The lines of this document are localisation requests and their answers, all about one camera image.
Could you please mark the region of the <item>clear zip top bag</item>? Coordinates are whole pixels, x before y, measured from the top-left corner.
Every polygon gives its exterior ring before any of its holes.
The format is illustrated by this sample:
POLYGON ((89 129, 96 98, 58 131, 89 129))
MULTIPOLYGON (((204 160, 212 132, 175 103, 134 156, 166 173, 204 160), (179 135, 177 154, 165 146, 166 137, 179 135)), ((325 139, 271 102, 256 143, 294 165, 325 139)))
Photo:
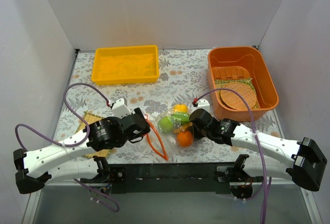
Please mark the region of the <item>clear zip top bag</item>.
POLYGON ((157 125, 158 121, 170 113, 174 113, 173 106, 163 111, 156 117, 145 115, 151 128, 151 132, 146 135, 146 141, 150 148, 167 162, 180 150, 187 148, 178 145, 176 136, 179 132, 190 131, 194 138, 193 124, 191 122, 184 125, 174 125, 174 129, 169 133, 162 133, 159 130, 157 125))

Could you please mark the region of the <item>orange fake tangerine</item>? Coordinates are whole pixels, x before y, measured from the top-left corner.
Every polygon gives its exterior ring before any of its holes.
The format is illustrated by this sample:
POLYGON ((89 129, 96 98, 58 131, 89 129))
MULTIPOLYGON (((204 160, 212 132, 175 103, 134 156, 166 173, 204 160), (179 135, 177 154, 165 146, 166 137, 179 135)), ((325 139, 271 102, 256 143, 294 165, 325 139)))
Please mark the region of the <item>orange fake tangerine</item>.
POLYGON ((179 132, 176 141, 181 147, 189 147, 193 144, 193 134, 190 131, 179 132))

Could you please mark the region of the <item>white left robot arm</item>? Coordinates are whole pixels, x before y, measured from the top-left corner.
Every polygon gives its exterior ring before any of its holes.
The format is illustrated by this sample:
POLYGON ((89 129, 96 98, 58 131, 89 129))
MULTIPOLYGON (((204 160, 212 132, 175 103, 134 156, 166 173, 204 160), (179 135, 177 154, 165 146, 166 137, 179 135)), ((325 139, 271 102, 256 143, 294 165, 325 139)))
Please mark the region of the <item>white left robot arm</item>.
POLYGON ((127 141, 137 143, 150 132, 150 125, 139 108, 134 113, 107 117, 87 125, 73 136, 38 150, 13 152, 15 183, 21 194, 41 190, 54 181, 87 179, 100 183, 112 180, 116 170, 105 157, 77 161, 77 157, 104 149, 120 148, 127 141))

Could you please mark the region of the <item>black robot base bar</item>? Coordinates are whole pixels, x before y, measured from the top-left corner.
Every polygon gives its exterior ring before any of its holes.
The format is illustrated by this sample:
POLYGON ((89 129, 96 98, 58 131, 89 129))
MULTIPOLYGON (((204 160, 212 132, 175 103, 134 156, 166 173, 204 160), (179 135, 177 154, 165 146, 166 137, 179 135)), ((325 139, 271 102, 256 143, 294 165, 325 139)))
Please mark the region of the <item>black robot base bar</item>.
POLYGON ((87 184, 110 183, 113 194, 212 192, 230 194, 230 183, 256 182, 234 162, 229 163, 162 163, 112 164, 108 174, 93 179, 81 178, 87 184))

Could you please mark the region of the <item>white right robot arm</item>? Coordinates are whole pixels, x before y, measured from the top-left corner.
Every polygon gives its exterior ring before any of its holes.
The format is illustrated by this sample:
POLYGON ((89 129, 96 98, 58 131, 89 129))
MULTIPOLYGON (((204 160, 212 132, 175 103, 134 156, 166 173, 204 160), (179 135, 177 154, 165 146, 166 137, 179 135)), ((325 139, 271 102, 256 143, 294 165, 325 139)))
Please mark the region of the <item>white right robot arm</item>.
POLYGON ((189 120, 202 137, 217 144, 259 152, 264 157, 264 166, 261 160, 251 157, 235 166, 233 174, 238 181, 265 173, 269 177, 292 180, 309 191, 319 191, 327 159, 313 139, 287 140, 253 132, 237 121, 227 118, 217 120, 204 109, 195 110, 189 120))

